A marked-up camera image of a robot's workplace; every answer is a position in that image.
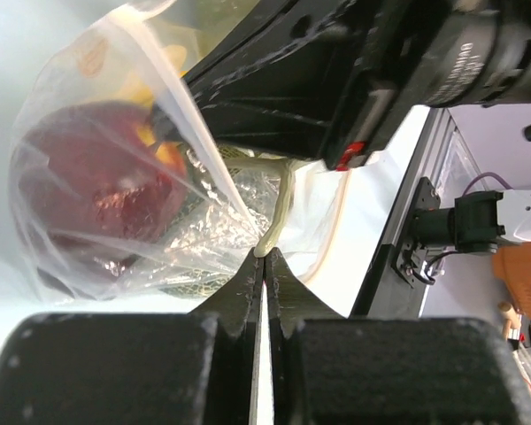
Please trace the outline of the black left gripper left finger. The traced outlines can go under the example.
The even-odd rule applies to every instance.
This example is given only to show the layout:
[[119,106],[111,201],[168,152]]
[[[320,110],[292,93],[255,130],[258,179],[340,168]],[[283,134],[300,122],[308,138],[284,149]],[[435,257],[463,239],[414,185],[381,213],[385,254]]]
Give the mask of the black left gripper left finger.
[[190,313],[45,313],[0,352],[0,424],[248,424],[265,262]]

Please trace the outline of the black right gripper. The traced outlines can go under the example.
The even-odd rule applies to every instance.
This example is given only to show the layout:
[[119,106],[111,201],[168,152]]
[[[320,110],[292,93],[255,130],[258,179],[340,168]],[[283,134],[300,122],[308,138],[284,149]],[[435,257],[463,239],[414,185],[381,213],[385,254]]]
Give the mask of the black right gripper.
[[422,102],[423,57],[454,15],[452,1],[259,1],[186,83],[217,143],[363,166]]

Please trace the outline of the green netted fake melon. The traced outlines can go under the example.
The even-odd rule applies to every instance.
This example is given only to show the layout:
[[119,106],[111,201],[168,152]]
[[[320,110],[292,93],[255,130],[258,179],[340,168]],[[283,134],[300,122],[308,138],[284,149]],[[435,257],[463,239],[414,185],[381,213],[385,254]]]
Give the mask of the green netted fake melon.
[[219,189],[219,181],[192,148],[181,146],[180,153],[186,159],[189,181],[202,193],[187,195],[165,233],[165,252],[170,259],[161,267],[162,291],[179,298],[202,299],[234,276],[262,230],[243,193],[247,172],[232,166],[238,159],[247,159],[246,152],[219,148],[219,157],[227,166],[227,178],[220,181],[234,184],[240,206]]

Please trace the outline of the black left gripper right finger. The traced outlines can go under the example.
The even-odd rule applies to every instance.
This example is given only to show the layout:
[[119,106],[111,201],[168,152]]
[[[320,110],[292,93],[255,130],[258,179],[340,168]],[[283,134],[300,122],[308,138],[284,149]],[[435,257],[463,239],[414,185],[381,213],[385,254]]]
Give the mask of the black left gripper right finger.
[[265,258],[277,424],[531,424],[508,343],[471,318],[344,318]]

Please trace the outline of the clear zip top bag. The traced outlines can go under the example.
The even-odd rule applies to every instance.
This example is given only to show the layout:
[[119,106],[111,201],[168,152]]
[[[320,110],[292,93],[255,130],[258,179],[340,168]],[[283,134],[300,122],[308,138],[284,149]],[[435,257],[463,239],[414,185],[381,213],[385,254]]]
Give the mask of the clear zip top bag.
[[39,73],[9,206],[32,290],[205,298],[280,248],[314,276],[361,141],[369,1],[129,1]]

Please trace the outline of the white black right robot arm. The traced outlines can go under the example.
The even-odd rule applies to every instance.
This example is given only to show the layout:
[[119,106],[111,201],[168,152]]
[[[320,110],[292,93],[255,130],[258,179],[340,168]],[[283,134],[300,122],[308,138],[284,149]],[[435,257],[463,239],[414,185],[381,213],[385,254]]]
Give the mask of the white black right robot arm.
[[531,1],[259,1],[186,74],[218,143],[331,171],[384,150],[413,106],[531,104]]

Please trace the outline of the dark red fake apple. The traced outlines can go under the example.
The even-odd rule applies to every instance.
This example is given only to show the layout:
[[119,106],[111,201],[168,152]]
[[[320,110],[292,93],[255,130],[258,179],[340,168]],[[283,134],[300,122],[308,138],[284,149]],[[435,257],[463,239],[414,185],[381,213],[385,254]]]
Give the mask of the dark red fake apple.
[[53,246],[113,280],[157,242],[185,203],[187,168],[177,143],[156,143],[150,109],[101,101],[61,108],[16,147],[19,186]]

